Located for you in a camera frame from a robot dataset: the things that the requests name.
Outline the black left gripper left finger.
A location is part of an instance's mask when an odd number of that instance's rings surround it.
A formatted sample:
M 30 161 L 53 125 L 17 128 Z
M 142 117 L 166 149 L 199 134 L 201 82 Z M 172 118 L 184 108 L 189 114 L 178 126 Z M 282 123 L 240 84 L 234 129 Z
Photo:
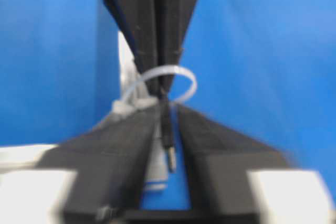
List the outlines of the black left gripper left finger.
M 158 105 L 116 125 L 90 131 L 47 152 L 39 168 L 68 169 L 77 177 L 61 210 L 65 223 L 101 223 L 137 209 L 153 143 Z

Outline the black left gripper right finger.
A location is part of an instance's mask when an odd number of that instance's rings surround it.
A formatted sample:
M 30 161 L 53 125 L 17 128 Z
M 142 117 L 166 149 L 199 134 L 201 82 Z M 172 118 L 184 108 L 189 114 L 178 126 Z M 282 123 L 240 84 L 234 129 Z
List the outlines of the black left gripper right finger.
M 285 156 L 183 105 L 177 121 L 192 208 L 207 223 L 259 223 L 247 172 L 290 168 Z

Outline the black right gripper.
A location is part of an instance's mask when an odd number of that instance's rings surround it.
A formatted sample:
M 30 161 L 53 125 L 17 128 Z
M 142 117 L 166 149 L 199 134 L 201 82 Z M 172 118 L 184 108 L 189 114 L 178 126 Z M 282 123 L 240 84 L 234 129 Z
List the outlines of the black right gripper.
M 178 65 L 197 0 L 160 0 L 160 65 Z M 154 0 L 106 0 L 139 73 L 158 65 Z

